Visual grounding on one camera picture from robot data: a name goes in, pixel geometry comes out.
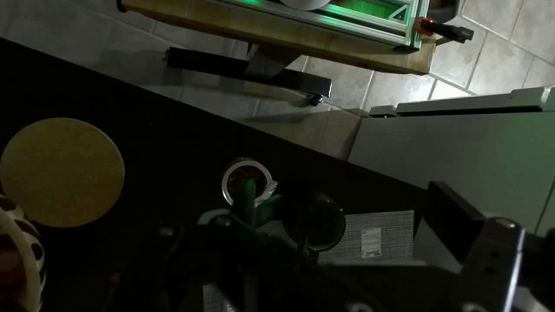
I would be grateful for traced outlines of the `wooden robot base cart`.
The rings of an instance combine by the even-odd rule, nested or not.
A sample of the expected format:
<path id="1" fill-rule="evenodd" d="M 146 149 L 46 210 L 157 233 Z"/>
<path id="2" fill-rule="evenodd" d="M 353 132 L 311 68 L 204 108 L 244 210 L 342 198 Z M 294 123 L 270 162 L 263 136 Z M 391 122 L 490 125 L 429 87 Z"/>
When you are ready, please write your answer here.
<path id="1" fill-rule="evenodd" d="M 466 44 L 474 32 L 453 26 L 460 0 L 434 7 L 431 0 L 330 0 L 299 11 L 283 0 L 113 0 L 122 13 L 138 13 L 172 26 L 230 37 L 249 45 L 244 59 L 191 49 L 169 49 L 172 68 L 280 87 L 308 106 L 332 92 L 332 82 L 301 73 L 301 56 L 401 75 L 431 71 L 434 51 Z"/>

